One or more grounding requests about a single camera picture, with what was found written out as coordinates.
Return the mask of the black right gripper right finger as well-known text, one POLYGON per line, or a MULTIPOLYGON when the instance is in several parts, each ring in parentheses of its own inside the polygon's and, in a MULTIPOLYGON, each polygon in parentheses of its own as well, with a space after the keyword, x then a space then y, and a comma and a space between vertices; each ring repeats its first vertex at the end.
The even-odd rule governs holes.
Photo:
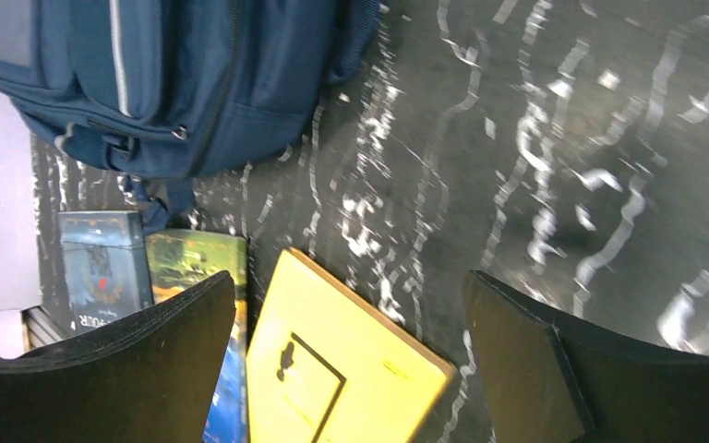
POLYGON ((709 356, 618 334, 479 270, 463 298, 500 442, 709 442, 709 356))

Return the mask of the navy blue student backpack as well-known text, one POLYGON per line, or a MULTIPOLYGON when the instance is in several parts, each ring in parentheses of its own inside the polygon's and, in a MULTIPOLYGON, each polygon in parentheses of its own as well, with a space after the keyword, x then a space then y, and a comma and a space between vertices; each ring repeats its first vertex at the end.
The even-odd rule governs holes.
POLYGON ((144 233, 197 177, 295 143, 352 78, 377 1, 0 1, 0 92, 70 158, 122 174, 144 233))

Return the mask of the Animal Farm book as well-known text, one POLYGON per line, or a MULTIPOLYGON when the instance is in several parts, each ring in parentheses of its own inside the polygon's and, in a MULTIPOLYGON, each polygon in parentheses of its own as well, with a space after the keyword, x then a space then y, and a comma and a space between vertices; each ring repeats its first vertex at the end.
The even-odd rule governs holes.
POLYGON ((246 388, 246 239, 224 233, 170 229, 146 240, 153 300, 161 303, 219 272, 234 281, 230 339, 203 431, 205 442, 248 442, 246 388))

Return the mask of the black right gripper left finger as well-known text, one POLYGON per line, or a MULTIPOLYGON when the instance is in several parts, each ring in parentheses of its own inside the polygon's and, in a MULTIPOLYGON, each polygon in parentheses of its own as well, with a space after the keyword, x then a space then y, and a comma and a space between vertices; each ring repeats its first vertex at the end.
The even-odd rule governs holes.
POLYGON ((0 358, 0 442, 199 442, 235 295, 222 271, 103 327, 0 358))

